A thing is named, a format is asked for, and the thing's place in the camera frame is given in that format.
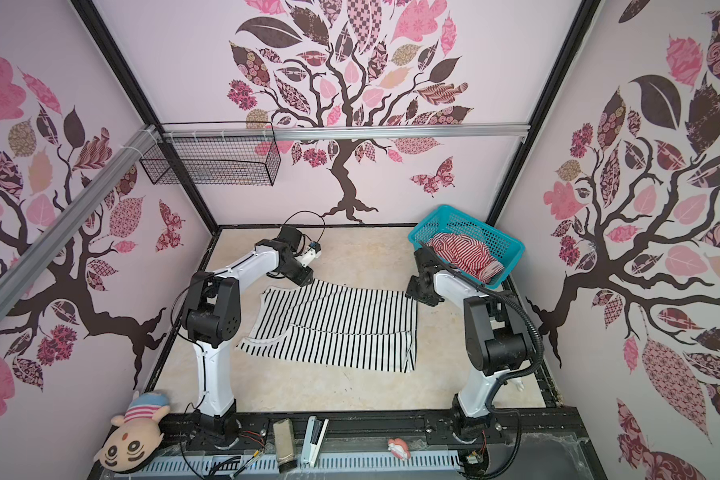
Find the black white striped tank top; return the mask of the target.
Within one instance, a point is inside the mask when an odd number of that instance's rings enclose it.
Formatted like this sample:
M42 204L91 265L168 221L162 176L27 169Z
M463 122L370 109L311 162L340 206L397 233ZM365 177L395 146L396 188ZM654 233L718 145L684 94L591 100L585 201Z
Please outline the black white striped tank top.
M238 349L277 360L410 373L417 325L418 303L402 292L316 280L265 290L258 318Z

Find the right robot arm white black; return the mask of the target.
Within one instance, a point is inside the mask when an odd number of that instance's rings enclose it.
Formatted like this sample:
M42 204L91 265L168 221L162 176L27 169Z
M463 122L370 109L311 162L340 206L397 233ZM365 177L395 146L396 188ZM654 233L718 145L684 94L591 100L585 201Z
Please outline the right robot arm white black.
M498 391L541 367L541 334L513 292L489 289L430 247L417 249L414 259L417 273L409 280L406 296L430 307L448 301L463 315L464 345L472 371L452 402L453 433L460 437L479 427L493 427L500 416L514 413L495 406Z

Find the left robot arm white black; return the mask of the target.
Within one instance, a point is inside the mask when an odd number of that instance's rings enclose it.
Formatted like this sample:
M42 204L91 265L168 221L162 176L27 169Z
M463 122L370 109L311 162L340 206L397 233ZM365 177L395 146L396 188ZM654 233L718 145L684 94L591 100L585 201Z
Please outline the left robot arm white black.
M273 239L257 242L242 258L191 277L178 323L192 345L198 370L197 428L223 445L234 443L241 426L230 383L231 340L242 323L242 293L269 274L302 287L313 281L310 264L321 255L318 240L283 226Z

